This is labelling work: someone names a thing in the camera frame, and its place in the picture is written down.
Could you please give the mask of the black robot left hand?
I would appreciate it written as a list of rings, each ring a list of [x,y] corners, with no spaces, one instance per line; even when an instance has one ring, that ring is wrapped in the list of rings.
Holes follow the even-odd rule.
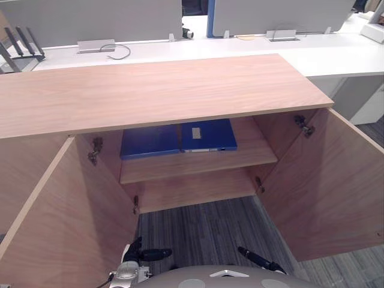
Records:
[[[153,262],[163,260],[172,255],[172,249],[170,248],[155,248],[142,250],[142,237],[138,237],[132,242],[128,250],[123,254],[121,263],[124,262]]]

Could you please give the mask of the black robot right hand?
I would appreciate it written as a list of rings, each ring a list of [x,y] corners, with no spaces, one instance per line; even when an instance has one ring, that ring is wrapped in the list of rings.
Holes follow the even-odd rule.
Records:
[[[238,252],[243,255],[246,259],[249,261],[255,263],[257,266],[274,272],[279,272],[287,275],[287,272],[278,264],[275,262],[270,262],[266,260],[265,258],[261,257],[260,255],[244,248],[244,247],[238,247]]]

